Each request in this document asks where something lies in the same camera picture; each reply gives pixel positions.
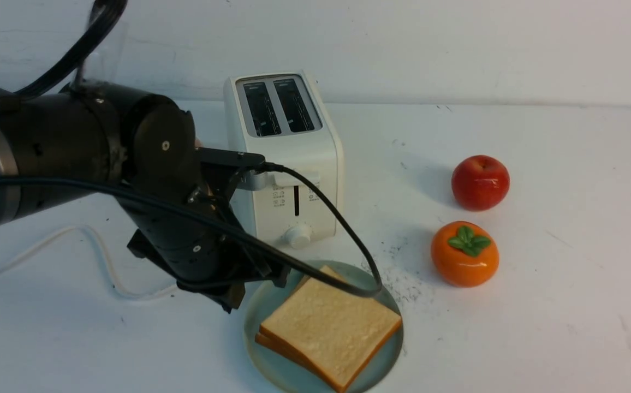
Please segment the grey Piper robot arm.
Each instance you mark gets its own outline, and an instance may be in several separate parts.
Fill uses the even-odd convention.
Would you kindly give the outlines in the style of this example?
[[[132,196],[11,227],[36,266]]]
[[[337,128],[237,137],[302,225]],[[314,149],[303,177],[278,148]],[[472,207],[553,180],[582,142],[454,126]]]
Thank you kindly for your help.
[[[0,177],[119,186],[195,212],[202,222],[117,198],[137,228],[131,254],[227,312],[241,305],[246,283],[283,288],[290,273],[273,252],[207,225],[246,233],[230,199],[241,175],[264,163],[258,154],[196,147],[192,114],[158,94],[110,84],[25,100],[0,89]]]

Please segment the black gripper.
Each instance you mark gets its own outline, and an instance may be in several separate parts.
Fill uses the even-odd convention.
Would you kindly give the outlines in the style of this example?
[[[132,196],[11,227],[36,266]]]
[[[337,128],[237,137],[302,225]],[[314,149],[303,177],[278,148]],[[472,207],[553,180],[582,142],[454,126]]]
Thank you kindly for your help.
[[[244,233],[230,199],[241,175],[264,162],[259,154],[200,148],[179,159],[137,159],[123,178],[133,190]],[[206,296],[226,312],[241,305],[246,283],[286,284],[289,267],[205,224],[128,200],[122,209],[138,227],[127,244],[133,256],[148,259],[179,289]]]

